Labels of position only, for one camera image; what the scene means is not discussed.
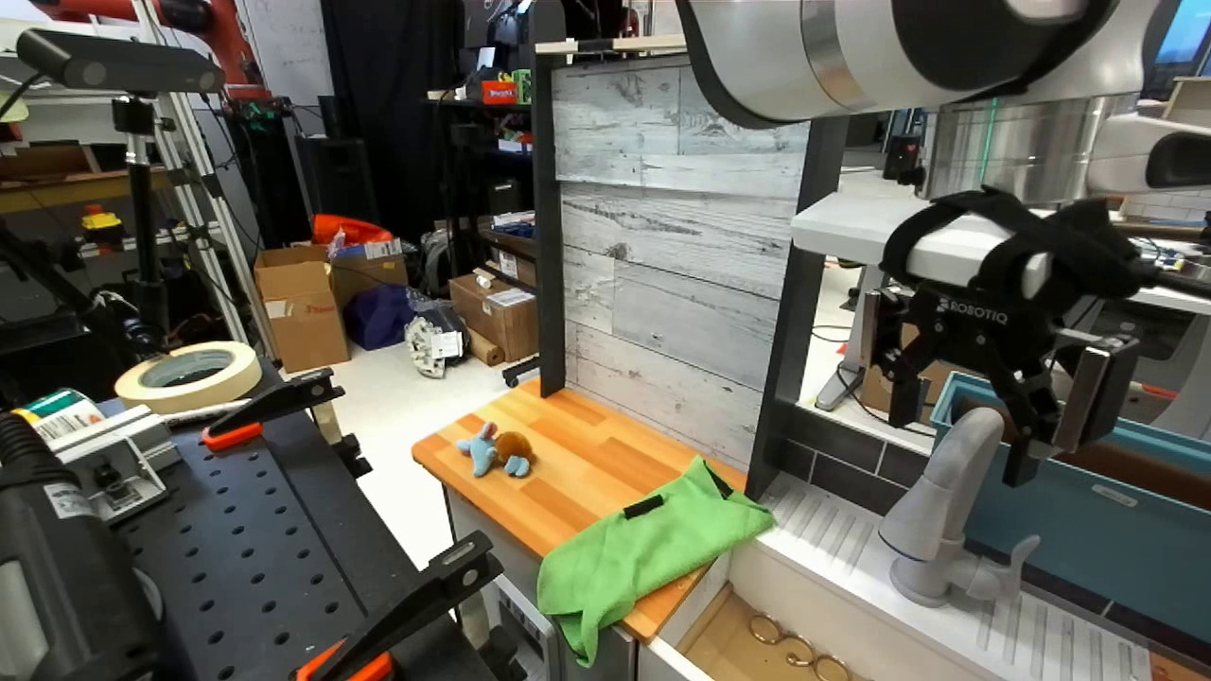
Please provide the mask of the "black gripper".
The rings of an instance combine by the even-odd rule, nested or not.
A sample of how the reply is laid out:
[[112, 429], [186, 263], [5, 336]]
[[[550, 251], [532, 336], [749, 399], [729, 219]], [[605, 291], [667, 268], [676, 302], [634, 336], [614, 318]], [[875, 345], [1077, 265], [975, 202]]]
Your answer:
[[1011, 415], [1002, 482], [1030, 485], [1035, 477], [1030, 446], [1049, 444], [1058, 422], [1053, 374], [1043, 372], [1058, 316], [1049, 302], [924, 289], [909, 299], [905, 323], [917, 336], [894, 336], [884, 351], [890, 423], [905, 429], [918, 415], [931, 365], [975, 372], [994, 385]]

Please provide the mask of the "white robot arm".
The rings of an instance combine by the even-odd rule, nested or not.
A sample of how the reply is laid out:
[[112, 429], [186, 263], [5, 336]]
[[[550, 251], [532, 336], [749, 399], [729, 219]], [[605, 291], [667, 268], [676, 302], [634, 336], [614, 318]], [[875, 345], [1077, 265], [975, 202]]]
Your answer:
[[[744, 129], [909, 108], [1101, 108], [1144, 85], [1155, 12], [1159, 0], [676, 0], [697, 85]], [[1030, 446], [1057, 433], [1042, 355], [1064, 302], [1129, 299], [1148, 285], [1106, 202], [1199, 187], [1207, 137], [1107, 113], [1077, 180], [1095, 193], [1053, 217], [975, 187], [931, 196], [878, 244], [878, 268], [909, 291], [899, 316], [918, 326], [883, 355], [890, 384], [913, 389], [933, 361], [987, 374], [1013, 422], [1011, 485], [1035, 475]]]

